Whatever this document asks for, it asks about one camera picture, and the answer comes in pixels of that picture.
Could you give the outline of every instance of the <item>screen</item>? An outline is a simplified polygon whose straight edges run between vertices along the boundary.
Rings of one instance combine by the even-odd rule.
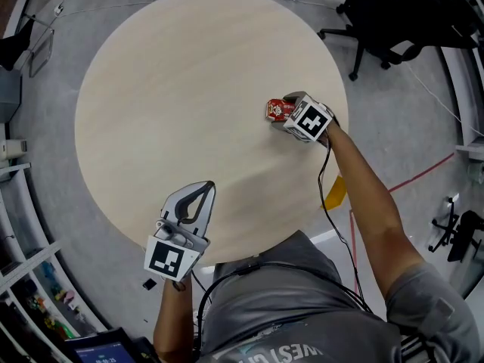
[[[82,363],[135,363],[119,342],[90,348],[76,349]]]

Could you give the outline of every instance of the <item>red line on floor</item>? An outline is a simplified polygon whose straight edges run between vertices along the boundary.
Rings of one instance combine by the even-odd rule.
[[[393,188],[390,188],[388,191],[389,192],[393,192],[393,191],[396,191],[400,188],[402,188],[403,186],[405,185],[408,185],[412,182],[414,182],[415,180],[421,178],[422,176],[426,175],[427,173],[429,173],[430,171],[433,171],[435,168],[437,168],[438,166],[441,166],[443,163],[445,163],[447,160],[451,159],[453,156],[455,155],[455,153],[451,153],[449,154],[447,157],[444,157],[442,160],[440,160],[438,163],[434,164],[433,166],[431,166],[430,168],[427,168],[425,171],[415,175],[413,178],[410,178],[409,180],[405,180],[404,182],[400,183],[399,185],[396,185],[395,187]],[[355,261],[355,266],[358,267],[358,264],[356,263],[356,237],[355,237],[355,223],[354,223],[354,220],[353,220],[353,210],[351,209],[349,211],[349,227],[351,229],[351,242],[352,242],[352,250],[353,250],[353,260]],[[358,288],[358,285],[356,284],[356,277],[355,277],[355,292],[357,293],[357,288]]]
[[[409,183],[412,183],[414,182],[415,180],[417,180],[418,178],[421,178],[422,176],[426,175],[427,173],[429,173],[430,171],[432,171],[433,169],[437,168],[438,166],[442,165],[443,163],[445,163],[447,160],[449,160],[451,157],[454,156],[454,153],[452,154],[449,154],[446,158],[440,160],[437,164],[434,164],[433,166],[431,166],[430,168],[427,168],[425,171],[419,173],[418,175],[414,176],[413,178],[410,178],[409,180],[405,180],[403,183],[400,183],[399,185],[396,185],[395,187],[393,188],[390,188],[388,191],[389,192],[393,192],[393,191],[396,191],[398,190],[399,188],[402,188],[404,185],[407,185]]]

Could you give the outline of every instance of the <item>chair leg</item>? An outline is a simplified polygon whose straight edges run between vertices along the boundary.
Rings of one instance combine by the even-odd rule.
[[[450,237],[451,237],[451,233],[447,233],[447,232],[444,233],[442,238],[440,238],[439,242],[437,243],[437,245],[435,245],[435,246],[430,245],[429,246],[429,251],[431,253],[434,253],[437,249],[439,249],[439,247],[441,245],[443,245],[443,244],[445,245],[446,243],[448,243],[448,240],[450,239]]]
[[[389,64],[386,60],[382,60],[381,62],[381,68],[384,70],[388,70],[392,65]]]
[[[336,7],[336,13],[341,15],[341,14],[344,14],[345,13],[345,5],[344,4],[340,4]]]
[[[434,221],[435,221],[435,222],[437,222],[435,219],[432,221],[432,225],[433,225],[434,227],[441,228],[442,230],[448,230],[448,227],[447,227],[447,226],[442,226],[442,225],[439,225],[439,224],[437,224],[437,223],[434,223]]]
[[[484,231],[484,219],[476,214],[476,229]]]
[[[318,32],[318,36],[321,39],[324,39],[324,38],[326,38],[327,33],[331,33],[333,35],[348,36],[349,38],[356,38],[356,35],[350,29],[323,28]]]
[[[479,248],[481,247],[481,243],[482,243],[482,239],[479,242],[477,242],[475,239],[472,239],[471,240],[470,244],[472,246],[474,246],[474,249],[476,249],[476,251],[474,252],[474,255],[473,255],[472,259],[476,258],[477,252],[479,251]]]
[[[349,74],[349,78],[352,81],[355,81],[358,79],[358,70],[360,69],[360,63],[361,63],[361,59],[363,58],[364,50],[365,50],[365,47],[363,47],[361,42],[358,42],[358,50],[356,50],[355,66],[353,67],[353,72]]]

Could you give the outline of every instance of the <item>yellow object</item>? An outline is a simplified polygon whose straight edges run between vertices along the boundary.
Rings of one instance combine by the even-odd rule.
[[[330,193],[324,199],[324,204],[326,205],[326,209],[329,211],[330,209],[334,209],[341,205],[344,201],[346,196],[346,185],[345,181],[341,176],[338,175],[336,180],[334,181],[333,187],[331,188]]]

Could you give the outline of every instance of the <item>white shelf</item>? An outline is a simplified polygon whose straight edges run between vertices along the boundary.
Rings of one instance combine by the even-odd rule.
[[[18,351],[19,354],[26,356],[30,361],[30,363],[36,363],[36,361],[33,360],[28,353],[26,353],[25,349],[23,349],[22,346],[19,343],[17,343],[14,337],[10,335],[10,332],[8,332],[7,328],[5,328],[2,323],[0,323],[0,330],[2,330],[5,336],[12,342],[12,344],[14,345],[15,349]]]
[[[87,321],[96,329],[97,332],[105,332],[107,328],[104,326],[103,323],[98,319],[98,317],[94,314],[94,312],[89,308],[89,306],[85,303],[82,297],[79,295],[79,292],[73,286],[72,282],[70,282],[69,277],[67,277],[66,272],[62,269],[59,260],[55,255],[53,255],[49,261],[54,266],[56,277],[59,280],[60,285],[67,290],[73,290],[76,294],[78,299],[79,308],[81,313],[85,316]]]
[[[47,284],[46,279],[44,279],[43,271],[34,271],[34,269],[39,267],[43,262],[50,262],[54,268],[57,282],[62,289],[72,290],[75,293],[75,305],[78,306],[80,312],[84,315],[86,322],[88,322],[97,332],[106,331],[107,328],[101,323],[84,299],[79,295],[79,292],[74,288],[72,282],[55,256],[55,253],[59,251],[61,244],[65,240],[57,240],[50,244],[45,236],[45,232],[42,229],[39,217],[33,206],[25,173],[23,172],[28,168],[30,168],[29,163],[8,168],[0,168],[0,181],[3,180],[3,175],[10,175],[11,173],[16,172],[6,186],[8,188],[4,189],[9,210],[6,208],[4,195],[2,195],[2,192],[0,191],[0,228],[2,229],[1,235],[14,236],[4,239],[2,243],[12,258],[12,261],[20,263],[6,275],[2,276],[2,274],[0,274],[0,294],[7,292],[11,300],[17,305],[22,316],[27,320],[29,326],[33,329],[34,333],[51,348],[52,353],[59,361],[69,363],[70,361],[67,357],[64,356],[46,337],[46,335],[43,334],[42,330],[36,326],[35,322],[28,316],[25,309],[15,297],[11,290],[11,287],[15,283],[27,276],[34,282],[39,295],[45,300],[48,312],[68,327],[73,335],[80,337],[81,335],[79,332],[90,332],[90,327],[86,327],[80,322],[75,322],[77,318],[71,318],[70,312],[64,311],[62,307],[57,305],[58,303],[54,301],[53,295],[49,294],[47,291],[50,287],[42,285],[42,283]],[[10,220],[8,211],[10,214],[13,214],[12,219],[14,220]],[[28,253],[30,249],[24,249],[26,251],[24,253],[20,244],[22,244],[23,247],[31,247],[32,250],[38,250],[38,252],[30,256]]]
[[[0,277],[0,294],[5,292],[9,287],[19,281],[24,275],[27,275],[34,268],[49,259],[61,248],[60,242],[54,242],[45,249],[39,251],[36,255],[22,262],[15,269],[8,272],[5,276]]]
[[[25,262],[26,257],[23,254],[20,245],[18,244],[17,237],[15,236],[14,229],[10,223],[10,219],[8,218],[7,209],[5,209],[5,203],[3,200],[2,193],[0,191],[0,227],[2,227],[3,233],[3,244],[9,250],[13,261],[17,262]]]
[[[29,314],[26,312],[26,310],[22,307],[22,304],[20,304],[20,301],[15,297],[14,293],[11,291],[11,289],[7,289],[8,295],[10,299],[15,303],[15,306],[19,310],[19,312],[22,314],[22,316],[26,319],[27,323],[29,323],[30,328],[34,331],[34,333],[37,335],[37,337],[42,340],[45,344],[48,345],[48,347],[51,349],[51,351],[56,355],[56,357],[65,363],[72,363],[60,350],[57,348],[51,340],[44,335],[44,333],[40,330],[39,327],[37,327],[37,324],[34,322],[34,320],[31,319]]]
[[[40,283],[37,276],[34,274],[33,271],[29,272],[29,278],[34,282],[37,286],[37,291],[39,295],[44,299],[44,306],[51,315],[53,315],[56,319],[58,319],[62,324],[69,328],[69,330],[73,333],[75,337],[80,337],[80,333],[70,324],[70,322],[64,317],[64,315],[59,311],[58,307],[55,305],[55,302],[51,299],[50,295],[45,291],[44,287]]]
[[[29,226],[30,232],[36,239],[39,247],[47,247],[49,245],[44,230],[40,225],[39,217],[37,216],[36,209],[33,206],[32,198],[30,197],[29,186],[25,179],[25,173],[23,170],[18,171],[14,177],[10,180],[10,184],[15,186],[19,191],[21,205],[25,212],[26,221]]]

